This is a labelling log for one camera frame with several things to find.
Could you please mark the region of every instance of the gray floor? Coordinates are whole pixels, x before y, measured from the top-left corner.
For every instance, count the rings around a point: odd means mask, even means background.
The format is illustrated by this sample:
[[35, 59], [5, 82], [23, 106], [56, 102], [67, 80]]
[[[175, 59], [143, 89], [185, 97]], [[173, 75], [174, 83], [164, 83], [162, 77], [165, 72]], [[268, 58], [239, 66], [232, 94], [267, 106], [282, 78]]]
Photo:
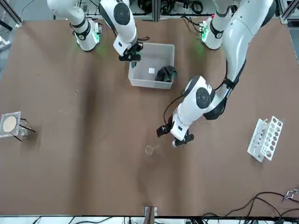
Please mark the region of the gray floor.
[[[31, 0], [9, 0], [11, 7], [18, 13], [21, 13], [22, 8]], [[47, 0], [34, 0], [30, 3], [21, 15], [23, 20], [50, 20], [50, 9], [47, 5]]]

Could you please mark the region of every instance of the tabletop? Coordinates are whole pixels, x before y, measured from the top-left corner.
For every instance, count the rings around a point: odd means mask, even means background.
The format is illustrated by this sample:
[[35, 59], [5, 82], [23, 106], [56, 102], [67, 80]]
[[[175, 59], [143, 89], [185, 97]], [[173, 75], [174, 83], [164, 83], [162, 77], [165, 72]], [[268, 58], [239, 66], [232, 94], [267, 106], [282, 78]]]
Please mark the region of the tabletop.
[[[0, 214], [142, 216], [144, 206], [155, 206], [160, 216], [224, 215], [258, 192], [285, 194], [299, 185], [299, 67], [279, 19], [250, 44], [224, 114], [196, 121], [194, 141], [178, 148], [171, 134], [156, 136], [163, 112], [196, 75], [218, 86], [224, 52], [204, 47], [183, 19], [136, 24], [139, 37], [175, 45], [171, 90], [131, 86], [106, 25], [91, 52], [79, 48], [67, 21], [25, 22], [16, 31], [0, 113], [21, 111], [37, 135], [0, 139]], [[283, 130], [272, 161], [259, 163], [247, 148], [257, 120], [272, 115], [285, 118]], [[148, 156], [147, 145], [159, 147]], [[296, 206], [263, 198], [280, 210]], [[274, 215], [259, 201], [251, 213]]]

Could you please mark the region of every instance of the black cable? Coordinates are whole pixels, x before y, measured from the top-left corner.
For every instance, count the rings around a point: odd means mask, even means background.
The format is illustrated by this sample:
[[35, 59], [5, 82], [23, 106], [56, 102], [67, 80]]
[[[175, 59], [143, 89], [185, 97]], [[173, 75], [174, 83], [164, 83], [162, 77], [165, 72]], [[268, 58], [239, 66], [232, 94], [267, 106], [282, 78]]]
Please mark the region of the black cable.
[[112, 31], [113, 31], [113, 33], [114, 33], [114, 36], [115, 36], [115, 37], [117, 37], [117, 35], [116, 35], [115, 31], [114, 31], [114, 30], [112, 30]]
[[184, 20], [184, 23], [185, 23], [185, 25], [187, 26], [187, 28], [188, 28], [188, 31], [189, 31], [189, 33], [191, 32], [191, 30], [190, 30], [190, 27], [189, 27], [189, 20], [187, 20], [188, 21], [188, 23], [186, 23], [186, 21]]
[[199, 29], [197, 29], [196, 28], [196, 26], [192, 23], [192, 26], [193, 26], [193, 28], [198, 32], [198, 33], [200, 33], [200, 31], [199, 31]]
[[[195, 5], [199, 5], [200, 10], [195, 9]], [[202, 11], [204, 10], [204, 7], [203, 7], [201, 1], [199, 1], [199, 0], [192, 1], [190, 8], [196, 15], [200, 15], [202, 13]]]
[[177, 97], [177, 98], [175, 98], [167, 107], [166, 107], [166, 109], [165, 109], [165, 111], [164, 111], [164, 113], [163, 113], [163, 119], [164, 119], [164, 123], [165, 123], [165, 125], [167, 126], [167, 124], [166, 124], [166, 120], [165, 120], [165, 113], [166, 113], [166, 111], [168, 110], [168, 108], [175, 102], [175, 101], [177, 101], [178, 99], [180, 99], [180, 98], [182, 98], [184, 95], [181, 95], [181, 96], [179, 96], [179, 97]]
[[93, 18], [93, 17], [91, 17], [91, 16], [87, 16], [86, 17], [87, 19], [91, 19], [92, 21], [95, 21], [95, 20], [97, 20], [97, 18]]
[[169, 14], [174, 9], [175, 0], [161, 0], [161, 15]]
[[284, 212], [281, 214], [281, 216], [279, 217], [279, 219], [278, 219], [278, 221], [276, 222], [276, 224], [279, 224], [279, 221], [282, 219], [282, 216], [284, 216], [284, 214], [289, 213], [289, 212], [291, 212], [291, 211], [299, 211], [299, 208], [296, 208], [296, 209], [289, 209], [289, 210], [287, 210], [287, 211], [284, 211]]
[[196, 30], [196, 32], [200, 32], [195, 26], [199, 26], [198, 23], [195, 23], [192, 21], [191, 17], [187, 18], [185, 15], [183, 15], [181, 18], [186, 19], [188, 21], [187, 26], [189, 26], [189, 22], [193, 25], [193, 28]]
[[108, 217], [108, 218], [105, 218], [101, 221], [98, 221], [98, 222], [93, 222], [93, 221], [82, 221], [82, 222], [78, 222], [78, 223], [74, 223], [74, 224], [81, 224], [81, 223], [93, 223], [93, 224], [99, 224], [99, 223], [102, 223], [102, 222], [105, 222], [106, 220], [108, 219], [111, 219], [112, 217]]
[[38, 220], [40, 220], [42, 217], [40, 216], [39, 218], [37, 218], [32, 224], [36, 224]]
[[182, 15], [181, 18], [184, 18], [184, 19], [188, 20], [190, 23], [192, 23], [194, 26], [198, 26], [199, 27], [199, 24], [196, 23], [196, 22], [193, 22], [192, 19], [191, 19], [191, 17], [188, 18], [186, 15]]
[[[208, 220], [208, 219], [207, 219], [207, 220]], [[202, 219], [202, 221], [205, 222], [206, 224], [208, 224], [208, 222], [207, 222], [206, 220]]]
[[139, 41], [148, 41], [150, 39], [149, 36], [138, 38]]
[[91, 2], [92, 4], [94, 4], [94, 5], [99, 9], [99, 6], [98, 6], [97, 4], [95, 4], [95, 3], [93, 2], [93, 0], [90, 0], [90, 2]]
[[270, 207], [272, 207], [272, 208], [273, 208], [279, 215], [281, 215], [280, 212], [279, 212], [279, 211], [278, 211], [272, 204], [270, 204], [270, 203], [267, 202], [266, 200], [264, 200], [264, 199], [262, 199], [262, 198], [260, 198], [260, 197], [256, 197], [256, 199], [258, 199], [258, 200], [260, 200], [260, 201], [266, 203], [267, 205], [269, 205]]
[[[233, 212], [235, 212], [235, 211], [240, 211], [240, 210], [245, 209], [245, 208], [246, 208], [252, 201], [254, 201], [259, 195], [264, 195], [264, 194], [274, 194], [274, 195], [281, 196], [281, 197], [283, 197], [283, 198], [285, 197], [284, 195], [282, 195], [282, 194], [280, 194], [280, 193], [276, 193], [276, 192], [271, 192], [271, 191], [260, 192], [260, 193], [258, 193], [256, 196], [254, 196], [253, 198], [251, 198], [251, 199], [249, 200], [249, 202], [247, 202], [244, 206], [242, 206], [242, 207], [240, 207], [240, 208], [238, 208], [238, 209], [233, 209], [233, 210], [229, 211], [227, 214], [225, 214], [225, 215], [223, 215], [223, 216], [218, 216], [218, 215], [216, 215], [216, 214], [214, 214], [214, 213], [212, 213], [212, 212], [206, 212], [206, 213], [203, 214], [202, 216], [206, 216], [207, 214], [212, 214], [213, 216], [215, 216], [215, 217], [217, 217], [217, 218], [219, 218], [219, 219], [225, 218], [225, 217], [229, 216], [231, 213], [233, 213]], [[293, 202], [299, 203], [299, 201], [294, 200], [294, 199], [292, 199], [292, 198], [289, 198], [288, 200], [291, 200], [291, 201], [293, 201]]]
[[75, 216], [69, 221], [68, 224], [71, 224], [74, 219], [75, 219]]
[[[227, 76], [228, 76], [228, 61], [226, 60], [226, 72], [224, 78], [227, 78]], [[223, 81], [215, 90], [219, 89], [222, 85], [223, 85]]]

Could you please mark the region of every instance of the cable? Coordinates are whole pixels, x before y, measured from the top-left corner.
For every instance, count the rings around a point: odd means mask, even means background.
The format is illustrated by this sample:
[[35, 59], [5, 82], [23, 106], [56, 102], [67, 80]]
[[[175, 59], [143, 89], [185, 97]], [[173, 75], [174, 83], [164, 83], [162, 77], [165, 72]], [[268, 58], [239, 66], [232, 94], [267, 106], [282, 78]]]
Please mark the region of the cable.
[[152, 12], [152, 0], [138, 0], [138, 7], [144, 11], [144, 15], [148, 15]]
[[81, 223], [93, 223], [93, 224], [99, 224], [99, 223], [102, 223], [102, 222], [105, 222], [106, 220], [108, 219], [111, 219], [112, 217], [108, 217], [108, 218], [105, 218], [101, 221], [98, 221], [98, 222], [93, 222], [93, 221], [82, 221], [82, 222], [78, 222], [78, 223], [74, 223], [74, 224], [81, 224]]
[[289, 212], [291, 212], [291, 211], [299, 211], [299, 208], [296, 208], [296, 209], [289, 209], [289, 210], [287, 210], [287, 211], [284, 211], [284, 212], [281, 214], [281, 216], [279, 217], [279, 219], [278, 219], [278, 221], [276, 222], [276, 224], [279, 224], [279, 221], [282, 219], [282, 216], [284, 216], [284, 214], [289, 213]]
[[161, 0], [161, 15], [169, 14], [174, 9], [175, 0]]
[[27, 5], [24, 6], [24, 8], [22, 8], [22, 10], [21, 10], [21, 12], [20, 12], [20, 17], [22, 16], [23, 10], [24, 10], [28, 5], [30, 5], [33, 1], [35, 1], [35, 0], [31, 0], [30, 2], [27, 3]]
[[198, 26], [199, 27], [199, 24], [193, 22], [192, 19], [191, 19], [191, 17], [187, 18], [187, 16], [182, 15], [181, 18], [184, 18], [184, 19], [188, 20], [190, 23], [192, 23], [194, 26]]
[[272, 207], [272, 208], [273, 208], [279, 215], [281, 215], [280, 212], [279, 212], [279, 211], [278, 211], [272, 204], [270, 204], [270, 203], [267, 202], [266, 200], [264, 200], [264, 199], [262, 199], [262, 198], [260, 198], [260, 197], [256, 197], [256, 199], [258, 199], [258, 200], [260, 200], [260, 201], [266, 203], [267, 205], [269, 205], [270, 207]]
[[[228, 61], [226, 60], [226, 72], [224, 78], [226, 78], [227, 76], [228, 76]], [[219, 89], [222, 85], [223, 85], [223, 81], [215, 90]]]
[[[280, 194], [280, 193], [276, 193], [276, 192], [271, 192], [271, 191], [260, 192], [260, 193], [258, 193], [256, 196], [254, 196], [253, 198], [251, 198], [251, 199], [249, 200], [249, 202], [247, 202], [243, 207], [240, 207], [240, 208], [238, 208], [238, 209], [233, 209], [233, 210], [229, 211], [227, 214], [225, 214], [225, 215], [223, 215], [223, 216], [218, 216], [218, 215], [216, 215], [216, 214], [214, 214], [214, 213], [212, 213], [212, 212], [206, 212], [206, 213], [203, 214], [202, 216], [207, 216], [207, 214], [212, 214], [213, 216], [215, 216], [215, 217], [217, 217], [217, 218], [219, 218], [219, 219], [225, 218], [225, 217], [229, 216], [231, 213], [233, 213], [233, 212], [235, 212], [235, 211], [240, 211], [240, 210], [245, 209], [245, 208], [246, 208], [252, 201], [254, 201], [259, 195], [264, 195], [264, 194], [274, 194], [274, 195], [281, 196], [281, 197], [283, 197], [283, 198], [285, 197], [284, 195], [282, 195], [282, 194]], [[299, 201], [294, 200], [294, 199], [292, 199], [292, 198], [289, 198], [288, 200], [291, 200], [291, 201], [293, 201], [293, 202], [299, 203]]]
[[203, 221], [203, 222], [205, 222], [206, 224], [208, 224], [208, 219], [207, 219], [207, 221], [206, 221], [206, 220], [204, 220], [204, 219], [202, 219], [202, 221]]
[[114, 33], [114, 36], [115, 36], [115, 37], [117, 37], [117, 35], [116, 35], [115, 31], [114, 31], [114, 30], [112, 30], [112, 31], [113, 31], [113, 33]]
[[99, 6], [98, 6], [97, 4], [95, 4], [95, 3], [93, 2], [93, 0], [90, 0], [90, 2], [91, 2], [92, 4], [94, 4], [94, 5], [99, 9]]
[[177, 98], [175, 98], [167, 107], [166, 107], [166, 109], [165, 109], [165, 111], [164, 111], [164, 113], [163, 113], [163, 119], [164, 119], [164, 123], [165, 123], [165, 125], [167, 126], [167, 124], [166, 124], [166, 120], [165, 120], [165, 113], [166, 113], [166, 111], [168, 110], [168, 108], [174, 103], [174, 102], [176, 102], [178, 99], [180, 99], [180, 98], [182, 98], [184, 95], [181, 95], [181, 96], [179, 96], [179, 97], [177, 97]]
[[40, 216], [39, 218], [37, 218], [32, 224], [36, 224], [38, 220], [40, 220], [42, 217]]
[[86, 17], [87, 19], [91, 19], [92, 21], [95, 21], [95, 20], [97, 20], [96, 18], [93, 18], [93, 17], [91, 17], [91, 16], [87, 16]]
[[187, 18], [185, 15], [181, 16], [181, 18], [184, 18], [188, 21], [187, 26], [189, 27], [189, 22], [192, 24], [193, 28], [196, 30], [196, 32], [200, 33], [200, 31], [195, 27], [195, 26], [199, 26], [199, 24], [195, 23], [192, 21], [191, 17]]
[[148, 41], [150, 39], [149, 36], [138, 38], [139, 41]]
[[72, 223], [72, 221], [74, 220], [74, 218], [75, 218], [75, 216], [69, 221], [69, 223], [68, 224], [71, 224]]
[[[195, 5], [199, 5], [200, 10], [195, 9]], [[199, 0], [192, 1], [190, 8], [196, 15], [200, 15], [202, 13], [202, 11], [204, 10], [204, 7], [203, 7], [201, 1], [199, 1]]]

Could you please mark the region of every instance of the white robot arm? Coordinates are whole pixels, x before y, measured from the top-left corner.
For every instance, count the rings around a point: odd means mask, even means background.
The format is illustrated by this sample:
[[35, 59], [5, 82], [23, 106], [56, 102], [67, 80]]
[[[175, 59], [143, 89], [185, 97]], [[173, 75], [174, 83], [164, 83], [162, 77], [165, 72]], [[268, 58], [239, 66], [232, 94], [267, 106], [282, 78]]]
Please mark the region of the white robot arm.
[[99, 43], [99, 25], [86, 18], [83, 10], [76, 6], [77, 2], [78, 0], [47, 0], [49, 8], [56, 16], [70, 22], [81, 49], [90, 51]]
[[215, 4], [214, 18], [208, 18], [206, 21], [207, 32], [202, 42], [212, 50], [218, 49], [222, 44], [223, 31], [232, 18], [232, 10], [229, 7], [234, 0], [213, 0]]
[[174, 147], [186, 144], [194, 139], [188, 132], [194, 121], [202, 115], [207, 120], [217, 119], [223, 113], [227, 98], [238, 84], [245, 66], [249, 43], [273, 16], [275, 7], [274, 0], [243, 0], [240, 3], [222, 36], [227, 58], [227, 73], [222, 84], [213, 89], [203, 77], [194, 77], [185, 89], [184, 101], [169, 118], [168, 124], [157, 129], [158, 137], [171, 132], [175, 137]]
[[143, 44], [137, 39], [137, 30], [129, 0], [101, 0], [100, 13], [107, 25], [117, 32], [114, 48], [120, 55], [121, 61], [139, 61], [138, 51]]

